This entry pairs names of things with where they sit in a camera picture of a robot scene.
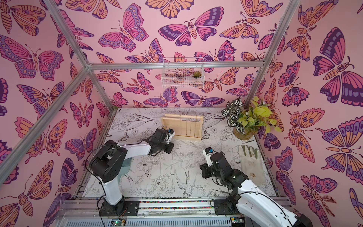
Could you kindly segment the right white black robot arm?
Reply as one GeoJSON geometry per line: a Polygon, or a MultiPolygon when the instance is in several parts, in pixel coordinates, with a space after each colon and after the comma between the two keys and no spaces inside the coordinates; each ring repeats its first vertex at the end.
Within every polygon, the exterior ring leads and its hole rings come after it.
{"type": "Polygon", "coordinates": [[[305,215],[296,215],[266,195],[249,177],[228,163],[223,152],[211,147],[202,151],[206,163],[200,165],[202,177],[211,178],[229,190],[227,208],[246,215],[261,227],[312,227],[305,215]]]}

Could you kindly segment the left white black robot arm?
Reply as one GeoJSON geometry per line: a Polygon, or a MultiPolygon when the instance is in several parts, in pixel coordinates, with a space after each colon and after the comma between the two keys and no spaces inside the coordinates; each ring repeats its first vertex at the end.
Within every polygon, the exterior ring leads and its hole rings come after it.
{"type": "Polygon", "coordinates": [[[174,148],[171,142],[174,136],[173,129],[157,128],[152,136],[139,143],[121,145],[107,141],[89,162],[91,173],[101,181],[105,201],[114,206],[123,199],[119,175],[124,162],[138,156],[154,157],[160,152],[170,154],[174,148]]]}

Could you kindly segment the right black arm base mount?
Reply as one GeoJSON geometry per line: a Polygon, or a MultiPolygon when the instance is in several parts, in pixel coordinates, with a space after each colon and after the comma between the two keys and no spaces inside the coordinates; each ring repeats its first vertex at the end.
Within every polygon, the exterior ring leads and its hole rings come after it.
{"type": "Polygon", "coordinates": [[[237,209],[237,203],[240,197],[229,196],[225,199],[214,199],[213,207],[216,215],[241,215],[237,209]]]}

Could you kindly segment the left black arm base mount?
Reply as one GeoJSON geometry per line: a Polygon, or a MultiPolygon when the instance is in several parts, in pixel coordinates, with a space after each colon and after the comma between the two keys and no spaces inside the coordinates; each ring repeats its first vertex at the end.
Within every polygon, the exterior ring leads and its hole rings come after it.
{"type": "Polygon", "coordinates": [[[101,217],[113,216],[137,216],[140,207],[140,201],[126,200],[124,197],[115,205],[103,201],[100,208],[101,217]]]}

